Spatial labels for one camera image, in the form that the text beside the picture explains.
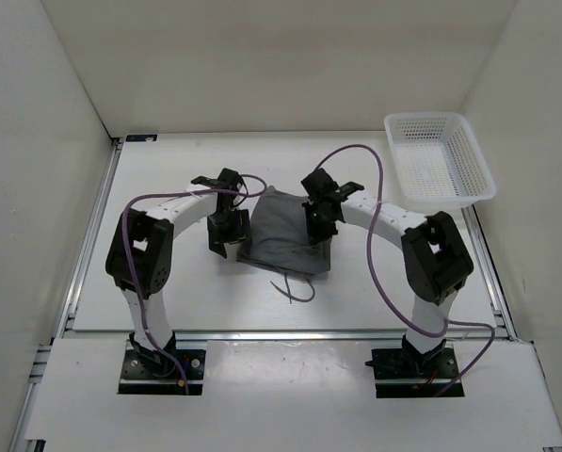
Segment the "grey drawstring shorts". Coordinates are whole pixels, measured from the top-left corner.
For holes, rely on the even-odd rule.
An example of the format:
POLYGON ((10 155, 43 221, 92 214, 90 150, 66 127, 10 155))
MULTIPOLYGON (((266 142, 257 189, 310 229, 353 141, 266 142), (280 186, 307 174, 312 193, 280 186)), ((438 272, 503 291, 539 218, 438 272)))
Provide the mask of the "grey drawstring shorts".
POLYGON ((251 213, 251 239, 239 247, 236 256, 240 263, 280 273, 286 285, 277 290, 290 302, 307 303, 315 297, 315 293, 307 298, 293 295, 290 277, 312 285, 315 277, 331 268, 331 241, 309 242, 303 208, 306 201, 269 186, 251 213))

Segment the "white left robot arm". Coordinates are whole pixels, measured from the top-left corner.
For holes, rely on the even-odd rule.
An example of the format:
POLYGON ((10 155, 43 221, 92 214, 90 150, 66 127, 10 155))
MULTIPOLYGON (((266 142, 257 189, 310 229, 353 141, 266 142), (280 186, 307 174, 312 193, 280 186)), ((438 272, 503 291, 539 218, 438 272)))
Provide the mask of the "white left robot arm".
POLYGON ((243 175, 223 169, 214 179, 193 179, 181 193, 141 195, 120 214, 105 272, 128 303, 134 324, 131 345, 157 377, 172 373, 177 363, 163 301, 173 242, 203 219, 208 249, 222 258, 228 257, 229 246, 250 240, 249 211, 240 207, 240 200, 250 196, 244 185, 243 175))

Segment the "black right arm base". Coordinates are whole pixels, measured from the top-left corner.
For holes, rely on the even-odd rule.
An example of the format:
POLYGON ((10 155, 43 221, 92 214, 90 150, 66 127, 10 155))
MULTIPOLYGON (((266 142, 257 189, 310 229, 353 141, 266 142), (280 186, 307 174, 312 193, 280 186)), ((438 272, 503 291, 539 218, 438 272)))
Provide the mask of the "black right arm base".
POLYGON ((373 370, 376 397, 413 399, 464 397, 459 367, 452 348, 444 348, 429 363, 418 367, 401 348, 374 348, 365 362, 373 370))

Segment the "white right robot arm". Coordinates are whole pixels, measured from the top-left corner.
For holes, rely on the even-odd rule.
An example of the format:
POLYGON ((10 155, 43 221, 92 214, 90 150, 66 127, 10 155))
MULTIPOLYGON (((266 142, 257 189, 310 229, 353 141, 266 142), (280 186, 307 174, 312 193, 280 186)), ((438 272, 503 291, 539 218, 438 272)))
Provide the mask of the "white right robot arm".
POLYGON ((409 288, 414 294, 412 314, 402 315, 389 300, 375 271, 369 271, 379 294, 407 326, 402 364, 421 377, 437 361, 445 344, 448 317, 458 292, 473 273, 474 264, 453 218, 440 211, 432 216, 411 212, 368 192, 355 182, 338 185, 322 168, 301 184, 308 239, 317 245, 338 234, 336 223, 367 231, 366 259, 372 266, 372 238, 378 236, 402 251, 409 288))

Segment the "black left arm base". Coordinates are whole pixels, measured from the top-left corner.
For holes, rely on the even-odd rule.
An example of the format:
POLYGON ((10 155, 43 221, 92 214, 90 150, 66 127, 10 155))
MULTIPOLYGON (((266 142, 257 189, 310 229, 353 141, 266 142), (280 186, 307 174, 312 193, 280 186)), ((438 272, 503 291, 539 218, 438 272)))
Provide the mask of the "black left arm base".
POLYGON ((183 368, 186 380, 169 359, 161 366, 141 359, 127 343, 120 368, 119 395, 132 396, 201 396, 206 365, 203 348, 178 348, 176 359, 183 368))

